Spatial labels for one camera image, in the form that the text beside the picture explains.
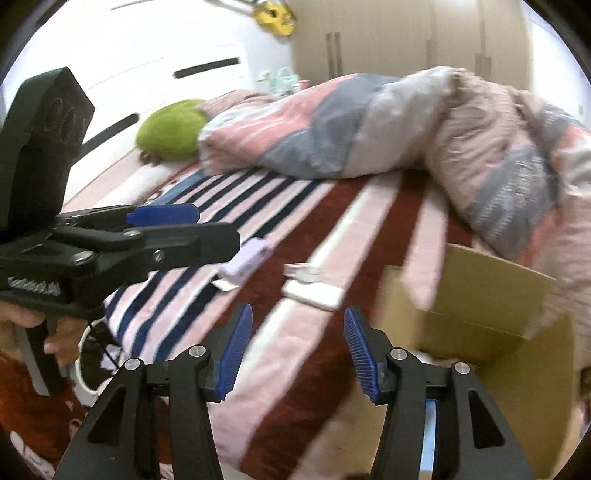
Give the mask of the person's left hand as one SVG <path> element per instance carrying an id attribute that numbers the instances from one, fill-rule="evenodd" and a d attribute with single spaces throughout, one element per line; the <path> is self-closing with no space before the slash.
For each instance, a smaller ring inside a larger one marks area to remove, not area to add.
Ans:
<path id="1" fill-rule="evenodd" d="M 15 325 L 33 328 L 43 323 L 42 313 L 21 306 L 1 302 L 1 353 L 22 362 L 22 353 L 16 344 Z M 57 321 L 53 335 L 45 339 L 44 352 L 54 355 L 59 366 L 70 365 L 79 357 L 79 342 L 86 321 L 63 317 Z"/>

